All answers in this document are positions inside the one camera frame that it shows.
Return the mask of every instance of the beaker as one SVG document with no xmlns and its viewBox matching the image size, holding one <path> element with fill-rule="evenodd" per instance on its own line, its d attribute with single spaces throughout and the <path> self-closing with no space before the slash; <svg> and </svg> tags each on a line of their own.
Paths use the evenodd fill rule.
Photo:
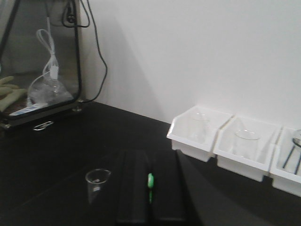
<svg viewBox="0 0 301 226">
<path fill-rule="evenodd" d="M 205 114 L 191 113 L 188 123 L 189 138 L 198 143 L 204 143 L 208 132 L 208 123 L 209 120 Z"/>
<path fill-rule="evenodd" d="M 247 129 L 235 132 L 233 153 L 246 159 L 255 160 L 259 135 Z"/>
<path fill-rule="evenodd" d="M 86 174 L 89 203 L 92 203 L 110 175 L 111 172 L 107 169 L 94 169 Z"/>
</svg>

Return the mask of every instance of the white cable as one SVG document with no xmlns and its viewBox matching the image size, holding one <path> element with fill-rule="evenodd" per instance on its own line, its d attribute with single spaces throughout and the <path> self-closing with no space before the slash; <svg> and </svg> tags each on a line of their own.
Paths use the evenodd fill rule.
<svg viewBox="0 0 301 226">
<path fill-rule="evenodd" d="M 48 60 L 48 62 L 46 63 L 44 69 L 43 69 L 43 74 L 41 76 L 39 76 L 38 78 L 36 78 L 35 80 L 32 81 L 32 83 L 30 84 L 30 86 L 28 87 L 28 91 L 27 91 L 27 107 L 32 105 L 32 102 L 30 100 L 29 94 L 30 91 L 32 89 L 33 84 L 41 77 L 44 77 L 46 80 L 57 80 L 58 77 L 58 69 L 59 69 L 59 65 L 58 65 L 58 61 L 56 59 L 55 56 L 55 43 L 53 41 L 53 38 L 51 36 L 51 31 L 50 31 L 50 20 L 49 17 L 47 17 L 47 29 L 48 31 L 46 31 L 45 29 L 39 29 L 36 32 L 36 36 L 37 39 L 40 41 L 40 43 L 48 50 L 48 52 L 50 53 L 50 59 Z M 48 37 L 48 42 L 45 40 L 43 34 L 46 34 Z"/>
</svg>

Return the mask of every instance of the clear glass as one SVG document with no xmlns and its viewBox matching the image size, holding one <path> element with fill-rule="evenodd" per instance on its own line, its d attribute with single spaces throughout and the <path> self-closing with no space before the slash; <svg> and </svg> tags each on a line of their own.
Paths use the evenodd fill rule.
<svg viewBox="0 0 301 226">
<path fill-rule="evenodd" d="M 208 131 L 209 120 L 207 116 L 200 112 L 190 114 L 188 122 L 189 138 L 198 143 L 204 143 Z"/>
<path fill-rule="evenodd" d="M 259 135 L 247 129 L 240 129 L 235 132 L 233 153 L 244 158 L 255 160 Z"/>
<path fill-rule="evenodd" d="M 86 174 L 89 203 L 92 203 L 110 175 L 111 172 L 107 169 L 94 169 Z"/>
<path fill-rule="evenodd" d="M 66 4 L 65 0 L 20 1 L 0 56 L 0 112 L 5 116 L 78 97 L 76 29 L 61 21 Z"/>
</svg>

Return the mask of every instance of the beige glove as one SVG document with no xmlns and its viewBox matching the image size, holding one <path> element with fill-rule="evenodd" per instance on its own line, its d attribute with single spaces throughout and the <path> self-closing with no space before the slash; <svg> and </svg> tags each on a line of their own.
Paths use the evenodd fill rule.
<svg viewBox="0 0 301 226">
<path fill-rule="evenodd" d="M 13 79 L 13 76 L 0 79 L 0 96 L 7 95 L 0 100 L 0 112 L 3 112 L 7 107 L 27 93 L 26 89 L 20 89 L 17 85 L 5 84 Z"/>
</svg>

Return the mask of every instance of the power cord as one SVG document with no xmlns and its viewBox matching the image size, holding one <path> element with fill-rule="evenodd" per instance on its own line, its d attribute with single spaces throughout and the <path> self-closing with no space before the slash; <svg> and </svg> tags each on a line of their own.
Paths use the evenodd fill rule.
<svg viewBox="0 0 301 226">
<path fill-rule="evenodd" d="M 70 2 L 72 2 L 73 11 L 74 11 L 73 14 L 71 13 Z M 73 0 L 69 0 L 68 3 L 67 3 L 67 5 L 66 5 L 66 7 L 65 7 L 65 9 L 64 9 L 63 16 L 62 16 L 62 24 L 63 24 L 63 26 L 68 27 L 68 28 L 77 28 L 77 27 L 87 28 L 87 27 L 90 26 L 90 17 L 88 15 L 87 9 L 85 8 L 85 5 L 84 5 L 83 1 L 80 0 L 80 2 L 82 4 L 82 6 L 83 6 L 83 9 L 84 9 L 86 15 L 87 15 L 88 25 L 85 25 L 85 26 L 83 26 L 83 25 L 69 26 L 69 25 L 66 25 L 64 23 L 65 16 L 67 16 L 67 21 L 69 23 L 72 24 L 72 23 L 76 22 L 76 17 L 75 17 L 75 15 L 76 15 L 76 7 L 75 7 L 75 4 L 74 4 L 74 1 Z M 90 12 L 90 15 L 91 15 L 91 18 L 92 18 L 92 22 L 93 22 L 93 27 L 94 27 L 94 32 L 95 32 L 95 39 L 96 39 L 96 45 L 97 45 L 97 52 L 98 52 L 98 55 L 99 55 L 101 61 L 103 62 L 103 65 L 105 67 L 105 73 L 104 73 L 103 80 L 101 82 L 100 88 L 99 88 L 96 96 L 94 98 L 90 99 L 90 100 L 80 101 L 81 103 L 89 103 L 89 102 L 92 102 L 92 101 L 94 101 L 94 100 L 96 100 L 98 98 L 98 96 L 100 95 L 100 93 L 101 93 L 101 91 L 103 89 L 103 84 L 104 84 L 104 82 L 105 82 L 105 80 L 107 78 L 107 75 L 108 75 L 108 66 L 107 66 L 107 63 L 106 63 L 106 61 L 105 61 L 105 59 L 104 59 L 104 57 L 103 57 L 103 55 L 101 53 L 101 50 L 100 50 L 100 44 L 99 44 L 99 40 L 98 40 L 97 26 L 96 26 L 96 22 L 95 22 L 93 13 L 92 13 L 92 9 L 91 9 L 89 0 L 87 0 L 87 5 L 88 5 L 88 9 L 89 9 L 89 12 Z"/>
<path fill-rule="evenodd" d="M 87 19 L 88 19 L 88 24 L 87 25 L 67 25 L 65 23 L 65 18 L 67 20 L 68 23 L 70 24 L 74 24 L 76 22 L 76 7 L 75 7 L 75 3 L 73 0 L 68 0 L 65 8 L 64 8 L 64 11 L 63 11 L 63 14 L 62 14 L 62 25 L 64 27 L 67 27 L 67 28 L 77 28 L 77 27 L 82 27 L 82 28 L 87 28 L 90 26 L 90 17 L 89 17 L 89 14 L 88 14 L 88 11 L 83 3 L 82 0 L 80 0 L 80 3 L 85 11 L 85 14 L 87 16 Z"/>
</svg>

